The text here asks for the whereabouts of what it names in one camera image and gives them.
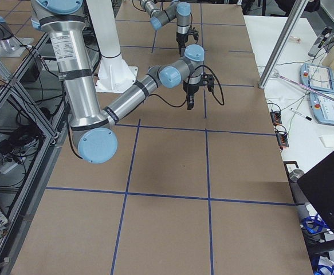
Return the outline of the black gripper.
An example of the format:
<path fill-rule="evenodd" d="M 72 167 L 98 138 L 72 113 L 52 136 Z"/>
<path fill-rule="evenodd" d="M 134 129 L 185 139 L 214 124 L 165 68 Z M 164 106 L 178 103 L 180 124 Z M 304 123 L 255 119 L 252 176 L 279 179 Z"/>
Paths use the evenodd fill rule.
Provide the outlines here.
<path fill-rule="evenodd" d="M 194 108 L 195 104 L 195 99 L 194 99 L 194 94 L 199 91 L 200 83 L 196 84 L 190 84 L 187 82 L 183 82 L 183 90 L 186 93 L 186 103 L 187 103 L 187 109 L 192 110 Z"/>
<path fill-rule="evenodd" d="M 187 33 L 176 33 L 176 41 L 178 43 L 178 52 L 181 56 L 184 55 L 186 50 L 185 43 L 188 41 L 189 34 Z"/>

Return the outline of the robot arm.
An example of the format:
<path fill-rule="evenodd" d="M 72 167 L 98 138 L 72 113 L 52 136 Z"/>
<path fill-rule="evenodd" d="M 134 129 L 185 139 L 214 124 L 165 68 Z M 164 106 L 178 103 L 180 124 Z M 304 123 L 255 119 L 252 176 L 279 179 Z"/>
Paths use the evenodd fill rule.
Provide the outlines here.
<path fill-rule="evenodd" d="M 176 20 L 176 41 L 180 56 L 184 55 L 189 36 L 194 36 L 191 6 L 188 2 L 172 1 L 164 10 L 156 6 L 157 1 L 140 1 L 141 8 L 150 16 L 150 23 L 155 30 Z"/>

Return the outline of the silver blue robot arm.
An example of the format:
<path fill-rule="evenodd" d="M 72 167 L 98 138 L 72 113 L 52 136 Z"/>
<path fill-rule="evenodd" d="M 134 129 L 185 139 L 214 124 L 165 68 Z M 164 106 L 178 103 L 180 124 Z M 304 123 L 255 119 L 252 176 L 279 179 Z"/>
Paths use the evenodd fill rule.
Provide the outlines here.
<path fill-rule="evenodd" d="M 159 87 L 181 83 L 192 87 L 202 78 L 205 51 L 192 44 L 172 64 L 153 66 L 137 80 L 137 68 L 122 57 L 110 1 L 32 1 L 31 5 L 33 26 L 50 37 L 72 111 L 73 144 L 87 162 L 104 163 L 114 156 L 118 141 L 112 126 Z M 97 77 L 84 42 L 83 7 L 89 11 L 101 54 Z"/>

